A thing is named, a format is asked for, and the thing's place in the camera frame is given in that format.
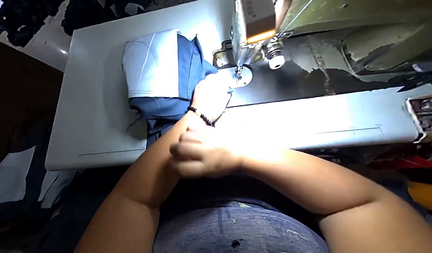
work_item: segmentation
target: forearm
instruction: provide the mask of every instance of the forearm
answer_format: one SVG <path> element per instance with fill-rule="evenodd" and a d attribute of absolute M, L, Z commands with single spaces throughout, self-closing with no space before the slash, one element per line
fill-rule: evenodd
<path fill-rule="evenodd" d="M 159 207 L 179 180 L 179 174 L 168 166 L 172 157 L 169 147 L 191 124 L 205 125 L 205 122 L 192 112 L 186 113 L 130 166 L 113 192 L 150 207 Z"/>
<path fill-rule="evenodd" d="M 245 153 L 244 170 L 314 213 L 339 212 L 388 193 L 353 171 L 298 151 Z"/>
<path fill-rule="evenodd" d="M 97 210 L 76 253 L 152 250 L 159 206 L 179 179 L 168 166 L 169 146 L 190 124 L 204 123 L 187 113 L 130 166 Z"/>

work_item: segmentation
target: white table top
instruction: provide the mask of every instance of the white table top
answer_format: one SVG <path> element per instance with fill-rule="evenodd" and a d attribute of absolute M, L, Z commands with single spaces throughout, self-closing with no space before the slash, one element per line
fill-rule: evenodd
<path fill-rule="evenodd" d="M 122 71 L 127 41 L 179 29 L 198 34 L 205 60 L 229 39 L 234 0 L 199 0 L 76 30 L 66 64 L 51 134 L 48 170 L 133 163 L 146 149 L 143 120 L 128 107 Z M 414 141 L 418 131 L 405 99 L 432 87 L 396 93 L 398 88 L 228 109 L 216 123 L 227 135 L 252 145 L 318 148 Z"/>
<path fill-rule="evenodd" d="M 48 170 L 131 164 L 146 148 L 143 121 L 128 107 L 122 59 L 141 35 L 198 34 L 204 58 L 229 39 L 233 0 L 199 0 L 74 31 L 52 129 Z"/>

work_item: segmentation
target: wrist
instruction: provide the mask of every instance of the wrist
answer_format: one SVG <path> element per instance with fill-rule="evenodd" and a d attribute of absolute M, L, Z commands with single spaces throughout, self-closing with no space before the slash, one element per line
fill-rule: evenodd
<path fill-rule="evenodd" d="M 200 118 L 195 112 L 192 111 L 188 111 L 185 114 L 185 117 L 189 119 L 189 123 L 188 125 L 192 125 L 192 126 L 206 126 L 207 124 L 205 123 L 205 121 Z"/>

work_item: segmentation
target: light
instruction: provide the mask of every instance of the light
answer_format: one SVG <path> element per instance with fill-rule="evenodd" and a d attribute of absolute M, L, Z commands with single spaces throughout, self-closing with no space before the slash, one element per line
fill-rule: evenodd
<path fill-rule="evenodd" d="M 267 32 L 262 32 L 260 34 L 257 34 L 255 36 L 252 36 L 250 38 L 247 39 L 247 44 L 252 44 L 255 42 L 259 42 L 268 38 L 272 38 L 275 36 L 275 29 L 274 30 L 270 30 Z"/>

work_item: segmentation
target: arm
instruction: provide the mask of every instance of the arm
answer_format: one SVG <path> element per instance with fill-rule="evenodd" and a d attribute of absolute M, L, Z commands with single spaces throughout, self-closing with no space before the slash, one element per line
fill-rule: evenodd
<path fill-rule="evenodd" d="M 235 169 L 250 173 L 304 208 L 324 215 L 320 227 L 334 253 L 432 252 L 431 226 L 375 182 L 294 150 L 230 148 L 215 141 L 216 134 L 210 128 L 190 129 L 172 146 L 171 153 L 181 159 L 174 162 L 181 175 L 221 175 Z"/>
<path fill-rule="evenodd" d="M 228 86 L 209 82 L 196 87 L 192 106 L 211 121 L 227 105 Z M 187 112 L 159 138 L 121 177 L 87 227 L 76 253 L 151 252 L 158 226 L 159 207 L 177 184 L 179 174 L 168 165 L 169 147 L 188 126 L 204 126 L 193 112 Z"/>

